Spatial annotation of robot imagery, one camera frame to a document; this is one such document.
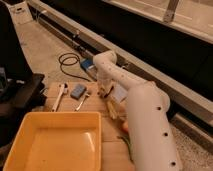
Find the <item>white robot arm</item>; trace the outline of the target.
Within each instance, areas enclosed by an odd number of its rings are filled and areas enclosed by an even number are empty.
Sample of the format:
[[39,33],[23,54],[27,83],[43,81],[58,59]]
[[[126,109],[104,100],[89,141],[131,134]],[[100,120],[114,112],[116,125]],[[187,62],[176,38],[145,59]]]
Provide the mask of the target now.
[[145,80],[116,65],[117,55],[109,50],[93,57],[99,87],[112,80],[127,90],[126,113],[136,171],[182,171],[166,112],[169,96],[153,81]]

